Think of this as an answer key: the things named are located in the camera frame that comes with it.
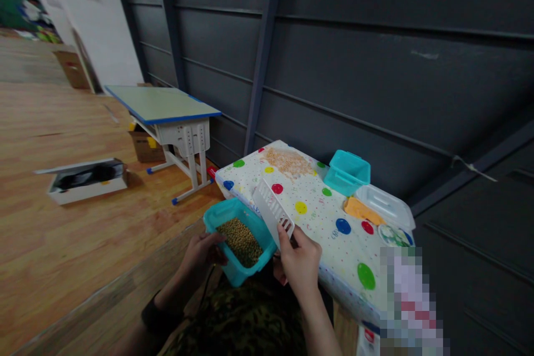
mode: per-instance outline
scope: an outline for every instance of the person's right hand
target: person's right hand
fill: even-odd
[[[302,306],[308,300],[313,301],[319,290],[319,261],[323,249],[317,242],[308,238],[303,230],[296,225],[293,231],[296,248],[293,248],[288,234],[280,224],[278,224],[278,238],[285,276]]]

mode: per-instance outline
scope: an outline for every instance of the green dot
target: green dot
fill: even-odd
[[[377,286],[373,272],[367,264],[358,264],[358,278],[365,289],[373,290]]]

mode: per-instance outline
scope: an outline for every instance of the cardboard box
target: cardboard box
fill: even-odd
[[[115,171],[114,177],[106,181],[96,180],[98,174],[95,172],[95,166],[113,168]],[[35,174],[55,174],[47,193],[60,205],[115,192],[128,187],[128,170],[119,159],[104,159],[71,164],[49,170],[38,170],[35,171]],[[71,177],[78,181],[86,180],[89,184],[61,189],[59,185],[65,177]]]
[[[131,123],[130,131],[133,147],[139,162],[165,161],[163,148],[139,124]]]
[[[89,81],[83,71],[82,63],[76,53],[57,51],[54,52],[57,61],[71,84],[75,89],[91,89]]]

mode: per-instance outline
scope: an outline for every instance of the white plastic scoop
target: white plastic scoop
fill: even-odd
[[[278,229],[276,226],[280,223],[288,233],[289,238],[291,238],[295,229],[295,223],[284,210],[282,204],[264,178],[259,181],[252,195],[252,199],[260,211],[261,217],[269,229],[278,249],[280,249],[280,240],[278,239]]]

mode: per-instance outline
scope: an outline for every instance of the yellow dot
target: yellow dot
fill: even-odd
[[[308,207],[306,206],[306,203],[297,202],[295,203],[295,210],[298,214],[306,214]]]

